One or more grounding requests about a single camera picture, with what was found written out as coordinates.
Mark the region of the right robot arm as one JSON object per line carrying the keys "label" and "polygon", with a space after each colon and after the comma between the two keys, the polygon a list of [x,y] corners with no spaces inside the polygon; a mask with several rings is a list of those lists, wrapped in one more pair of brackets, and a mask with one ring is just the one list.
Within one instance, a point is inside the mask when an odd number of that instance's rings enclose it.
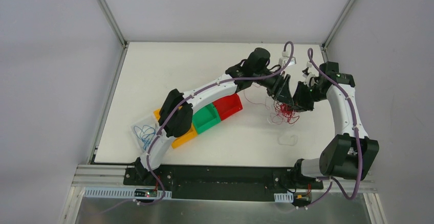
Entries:
{"label": "right robot arm", "polygon": [[299,159],[291,173],[291,183],[303,188],[317,177],[340,177],[364,180],[379,151],[379,143],[370,139],[364,129],[355,102],[355,81],[351,74],[341,73],[336,62],[319,66],[314,75],[309,63],[303,70],[293,96],[295,110],[312,111],[314,103],[327,100],[331,107],[335,136],[316,159]]}

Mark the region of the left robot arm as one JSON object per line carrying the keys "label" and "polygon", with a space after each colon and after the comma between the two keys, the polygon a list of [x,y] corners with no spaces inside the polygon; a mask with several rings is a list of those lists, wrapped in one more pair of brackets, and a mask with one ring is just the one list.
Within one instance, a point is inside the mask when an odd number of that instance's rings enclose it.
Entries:
{"label": "left robot arm", "polygon": [[270,53],[256,48],[248,58],[228,68],[216,80],[187,92],[170,91],[163,102],[159,116],[150,115],[146,121],[133,127],[141,141],[142,154],[134,162],[136,178],[143,185],[151,185],[157,169],[172,142],[187,134],[193,115],[212,102],[249,88],[252,83],[265,87],[273,100],[293,105],[289,90],[290,76],[283,71],[291,64],[294,50],[284,46],[278,65],[268,67]]}

